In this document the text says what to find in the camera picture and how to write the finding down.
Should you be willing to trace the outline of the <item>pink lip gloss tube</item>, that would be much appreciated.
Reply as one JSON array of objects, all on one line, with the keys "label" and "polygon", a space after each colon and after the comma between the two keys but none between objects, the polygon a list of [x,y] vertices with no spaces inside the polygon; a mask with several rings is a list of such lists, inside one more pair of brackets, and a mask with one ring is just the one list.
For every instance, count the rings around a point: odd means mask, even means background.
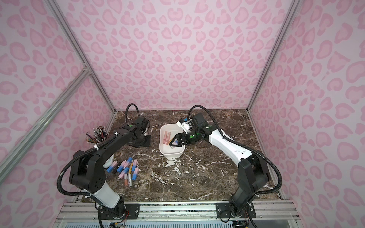
[{"label": "pink lip gloss tube", "polygon": [[169,141],[170,141],[170,138],[171,138],[171,132],[168,132],[168,136],[167,136],[167,140],[166,140],[166,145],[169,145]]},{"label": "pink lip gloss tube", "polygon": [[163,144],[166,144],[167,136],[168,136],[168,132],[165,131],[164,135],[163,135]]}]

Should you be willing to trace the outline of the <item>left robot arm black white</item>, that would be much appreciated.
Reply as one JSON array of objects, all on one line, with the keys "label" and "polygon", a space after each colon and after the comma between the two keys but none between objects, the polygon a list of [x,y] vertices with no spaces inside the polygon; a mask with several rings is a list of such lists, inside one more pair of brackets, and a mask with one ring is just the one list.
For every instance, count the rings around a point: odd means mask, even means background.
[{"label": "left robot arm black white", "polygon": [[69,182],[85,196],[108,209],[121,208],[124,200],[106,182],[104,164],[123,146],[149,147],[151,136],[146,134],[150,121],[138,117],[133,123],[125,123],[104,142],[93,148],[74,154],[70,166]]}]

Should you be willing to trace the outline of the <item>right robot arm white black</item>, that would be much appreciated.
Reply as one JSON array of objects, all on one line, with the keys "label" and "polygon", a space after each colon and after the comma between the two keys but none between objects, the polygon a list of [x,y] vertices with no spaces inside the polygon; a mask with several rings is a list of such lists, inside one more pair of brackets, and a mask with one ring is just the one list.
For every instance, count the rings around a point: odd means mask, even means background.
[{"label": "right robot arm white black", "polygon": [[182,129],[169,143],[183,147],[205,140],[226,154],[238,167],[238,189],[229,198],[231,215],[237,217],[246,212],[254,196],[270,180],[267,161],[259,152],[241,145],[230,138],[217,124],[209,123],[201,113],[180,119],[176,125]]}]

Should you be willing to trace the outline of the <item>white storage box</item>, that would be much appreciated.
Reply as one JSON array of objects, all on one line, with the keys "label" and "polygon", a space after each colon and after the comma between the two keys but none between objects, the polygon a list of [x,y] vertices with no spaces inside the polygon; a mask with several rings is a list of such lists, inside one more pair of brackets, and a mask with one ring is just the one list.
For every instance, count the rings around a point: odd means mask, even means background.
[{"label": "white storage box", "polygon": [[183,133],[183,129],[175,123],[165,124],[160,129],[159,150],[168,160],[174,160],[184,152],[185,146],[176,146],[177,139],[175,136],[178,133]]}]

